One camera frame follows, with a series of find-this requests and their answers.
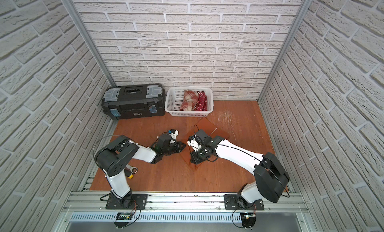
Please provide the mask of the orange brown skirt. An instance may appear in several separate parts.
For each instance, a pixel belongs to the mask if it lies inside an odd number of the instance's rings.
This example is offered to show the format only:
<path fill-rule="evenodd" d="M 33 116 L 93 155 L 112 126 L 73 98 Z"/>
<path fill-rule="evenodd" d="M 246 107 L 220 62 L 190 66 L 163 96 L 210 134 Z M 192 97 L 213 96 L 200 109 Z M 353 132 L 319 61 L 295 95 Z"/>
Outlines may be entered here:
<path fill-rule="evenodd" d="M 206 117 L 202 118 L 198 122 L 193 124 L 193 128 L 184 136 L 182 139 L 182 142 L 187 144 L 188 138 L 192 136 L 195 132 L 197 132 L 199 129 L 204 130 L 206 134 L 208 134 L 210 137 L 214 138 L 215 136 L 220 136 L 224 139 L 228 139 L 230 137 L 229 133 L 220 129 L 218 126 L 211 123 L 209 120 L 206 119 Z M 185 161 L 188 167 L 190 167 L 193 170 L 196 170 L 199 165 L 195 165 L 191 162 L 191 152 L 193 149 L 189 146 L 187 146 L 182 152 L 181 157 Z"/>

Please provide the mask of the red polka dot skirt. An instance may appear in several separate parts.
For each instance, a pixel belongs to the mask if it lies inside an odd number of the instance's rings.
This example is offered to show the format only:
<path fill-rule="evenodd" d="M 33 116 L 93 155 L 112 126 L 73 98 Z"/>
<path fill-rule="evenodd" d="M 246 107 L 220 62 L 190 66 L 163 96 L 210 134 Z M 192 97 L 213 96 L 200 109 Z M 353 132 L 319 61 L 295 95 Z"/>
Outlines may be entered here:
<path fill-rule="evenodd" d="M 208 110 L 208 96 L 205 92 L 198 92 L 198 101 L 195 106 L 195 111 L 207 111 Z"/>

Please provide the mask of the red plaid skirt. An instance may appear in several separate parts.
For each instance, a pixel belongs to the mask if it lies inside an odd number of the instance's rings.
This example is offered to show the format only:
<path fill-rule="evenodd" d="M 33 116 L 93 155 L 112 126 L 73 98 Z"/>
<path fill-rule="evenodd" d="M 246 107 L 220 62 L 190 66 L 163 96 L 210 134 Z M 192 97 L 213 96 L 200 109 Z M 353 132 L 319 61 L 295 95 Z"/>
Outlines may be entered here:
<path fill-rule="evenodd" d="M 181 104 L 181 111 L 193 111 L 199 99 L 198 92 L 186 90 L 184 92 L 183 102 Z"/>

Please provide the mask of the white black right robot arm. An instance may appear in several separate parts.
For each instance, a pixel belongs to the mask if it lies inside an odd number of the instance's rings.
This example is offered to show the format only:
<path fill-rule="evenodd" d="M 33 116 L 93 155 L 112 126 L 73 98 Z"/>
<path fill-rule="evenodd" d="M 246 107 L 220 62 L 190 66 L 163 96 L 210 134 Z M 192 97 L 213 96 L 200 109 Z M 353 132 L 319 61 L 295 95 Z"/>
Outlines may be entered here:
<path fill-rule="evenodd" d="M 248 208 L 256 201 L 266 199 L 277 203 L 286 191 L 290 177 L 278 158 L 272 154 L 253 153 L 238 147 L 228 140 L 216 136 L 211 138 L 204 130 L 199 130 L 188 138 L 191 152 L 191 163 L 200 164 L 211 156 L 228 160 L 255 177 L 255 182 L 246 184 L 235 199 L 241 208 Z"/>

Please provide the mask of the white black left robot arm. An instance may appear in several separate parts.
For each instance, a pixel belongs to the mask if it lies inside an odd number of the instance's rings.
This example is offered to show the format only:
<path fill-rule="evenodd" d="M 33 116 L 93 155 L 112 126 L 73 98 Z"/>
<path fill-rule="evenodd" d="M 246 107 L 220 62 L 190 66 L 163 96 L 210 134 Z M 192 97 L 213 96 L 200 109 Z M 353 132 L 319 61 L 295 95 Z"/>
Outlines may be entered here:
<path fill-rule="evenodd" d="M 130 138 L 120 135 L 115 140 L 93 154 L 97 166 L 105 173 L 111 187 L 110 198 L 124 209 L 133 203 L 132 190 L 127 178 L 133 175 L 129 168 L 132 159 L 156 164 L 164 156 L 181 153 L 187 146 L 177 141 L 178 131 L 162 133 L 150 147 L 144 147 Z"/>

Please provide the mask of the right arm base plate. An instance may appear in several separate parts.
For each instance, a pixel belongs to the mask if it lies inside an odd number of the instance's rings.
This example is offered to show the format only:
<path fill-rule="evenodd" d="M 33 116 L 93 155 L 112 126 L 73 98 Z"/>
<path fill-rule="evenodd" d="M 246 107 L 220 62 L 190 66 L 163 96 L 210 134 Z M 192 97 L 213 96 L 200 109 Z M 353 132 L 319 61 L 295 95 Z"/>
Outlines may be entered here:
<path fill-rule="evenodd" d="M 265 209 L 264 202 L 262 199 L 256 200 L 253 203 L 247 202 L 245 199 L 241 198 L 240 195 L 224 195 L 225 210 L 234 211 L 234 210 L 254 210 L 263 211 Z"/>

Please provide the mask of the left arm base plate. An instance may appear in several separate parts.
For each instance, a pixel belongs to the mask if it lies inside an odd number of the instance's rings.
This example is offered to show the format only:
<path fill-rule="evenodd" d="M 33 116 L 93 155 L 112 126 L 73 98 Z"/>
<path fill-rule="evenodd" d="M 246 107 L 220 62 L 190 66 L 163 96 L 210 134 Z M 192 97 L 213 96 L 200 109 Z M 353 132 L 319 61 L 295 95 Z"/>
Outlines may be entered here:
<path fill-rule="evenodd" d="M 148 194 L 133 194 L 129 192 L 122 199 L 117 198 L 112 193 L 109 194 L 107 199 L 107 210 L 144 210 L 147 204 Z"/>

